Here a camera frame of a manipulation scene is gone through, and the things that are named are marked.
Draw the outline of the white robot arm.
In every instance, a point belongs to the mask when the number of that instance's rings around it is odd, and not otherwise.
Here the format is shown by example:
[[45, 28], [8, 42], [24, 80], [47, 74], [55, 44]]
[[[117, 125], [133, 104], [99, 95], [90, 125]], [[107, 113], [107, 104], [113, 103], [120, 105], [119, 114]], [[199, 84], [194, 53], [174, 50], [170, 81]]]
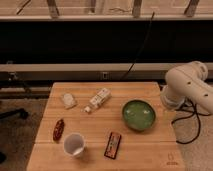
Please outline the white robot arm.
[[200, 61], [170, 69], [160, 94], [162, 104], [170, 110], [178, 109], [188, 98], [213, 114], [213, 87], [205, 83], [207, 76], [208, 68]]

